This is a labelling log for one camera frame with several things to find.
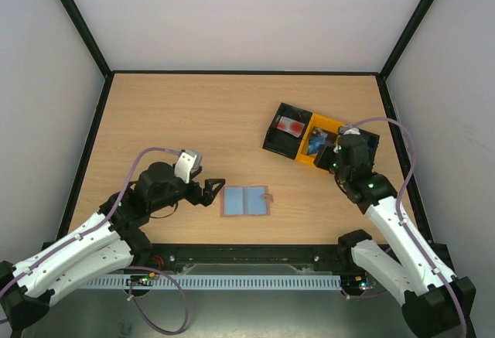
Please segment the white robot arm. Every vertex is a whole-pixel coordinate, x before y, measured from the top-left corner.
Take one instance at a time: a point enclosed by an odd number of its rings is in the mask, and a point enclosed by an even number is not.
[[[156,149],[166,150],[145,152]],[[151,164],[134,188],[134,183],[128,184],[132,169],[120,193],[110,196],[98,212],[47,249],[14,265],[0,262],[0,305],[13,330],[31,326],[50,306],[98,276],[129,265],[143,266],[152,245],[139,227],[148,223],[152,213],[182,199],[205,207],[213,202],[225,179],[206,179],[201,188],[193,179],[202,170],[202,156],[192,150],[177,155],[173,167],[164,162]]]
[[[473,283],[457,278],[398,205],[400,198],[390,181],[372,171],[367,140],[358,129],[343,128],[335,143],[326,142],[315,165],[335,176],[336,184],[380,230],[398,260],[357,230],[339,238],[341,261],[373,275],[401,305],[416,336],[429,338],[458,326],[473,305]]]

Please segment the black metal frame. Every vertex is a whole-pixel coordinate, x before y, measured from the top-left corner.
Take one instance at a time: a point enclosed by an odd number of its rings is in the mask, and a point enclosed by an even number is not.
[[[391,71],[399,61],[406,46],[415,34],[416,29],[424,19],[427,11],[435,0],[421,0],[408,24],[405,26],[399,40],[394,46],[388,57],[382,71],[376,72],[343,72],[343,71],[242,71],[242,70],[116,70],[112,71],[108,66],[102,52],[98,48],[93,35],[91,34],[83,16],[81,15],[74,0],[60,0],[67,14],[71,18],[74,26],[79,32],[81,38],[86,44],[95,63],[100,68],[105,77],[103,89],[97,110],[91,123],[90,132],[87,136],[84,146],[83,155],[81,156],[77,173],[70,191],[67,206],[57,233],[57,239],[65,234],[70,226],[73,212],[79,196],[80,188],[84,180],[84,175],[89,163],[90,154],[97,137],[97,131],[103,117],[104,108],[111,89],[111,84],[116,73],[181,73],[181,74],[240,74],[240,75],[343,75],[343,76],[374,76],[377,80],[381,100],[384,105],[385,113],[389,118],[396,119],[391,96],[388,92],[386,80]],[[394,140],[395,149],[401,166],[402,174],[405,176],[411,166],[404,139],[400,130],[391,125],[391,135]],[[413,214],[418,225],[418,229],[428,242],[432,245],[439,256],[448,264],[450,261],[449,252],[445,245],[433,243],[432,232],[428,225],[422,200],[419,195],[418,187],[414,176],[408,185],[408,194],[413,209]],[[166,261],[166,268],[174,271],[193,261],[197,263],[284,263],[296,267],[303,265],[313,265],[317,271],[331,271],[338,275],[354,275],[359,270],[343,269],[342,265],[336,259],[336,245],[201,245],[201,244],[156,244],[155,252],[160,254]],[[467,319],[470,338],[475,337],[475,333],[470,322]],[[22,332],[16,332],[11,338],[17,338]]]

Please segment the white wall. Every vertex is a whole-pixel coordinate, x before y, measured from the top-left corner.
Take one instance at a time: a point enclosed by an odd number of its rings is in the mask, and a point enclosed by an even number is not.
[[[419,0],[76,0],[115,70],[379,71]]]
[[[479,337],[495,331],[494,2],[436,0],[388,81],[435,240],[477,287]]]
[[[59,0],[0,0],[0,33],[0,260],[18,261],[54,240],[103,77]]]

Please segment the blue object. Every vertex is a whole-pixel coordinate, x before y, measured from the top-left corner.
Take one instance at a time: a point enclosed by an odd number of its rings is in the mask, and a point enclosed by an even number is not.
[[[225,187],[224,215],[225,216],[262,216],[268,214],[264,195],[266,187]]]
[[[319,135],[317,137],[313,137],[308,142],[308,152],[307,155],[314,155],[318,152],[318,149],[321,145],[325,144],[326,135]]]

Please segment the table surface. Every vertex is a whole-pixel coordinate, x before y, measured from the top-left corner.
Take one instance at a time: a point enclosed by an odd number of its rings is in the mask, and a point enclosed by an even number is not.
[[[281,102],[349,123],[384,116],[372,76],[116,74],[70,229],[119,191],[141,150],[162,146],[202,153],[202,185],[225,178],[227,186],[268,186],[274,201],[259,217],[221,217],[220,197],[209,207],[183,201],[171,217],[142,227],[153,243],[335,244],[360,228],[384,243],[329,173],[262,148]],[[381,136],[375,169],[398,189],[403,177],[388,125],[363,128]],[[175,159],[151,152],[133,179],[152,162]],[[407,197],[405,208],[411,215]]]

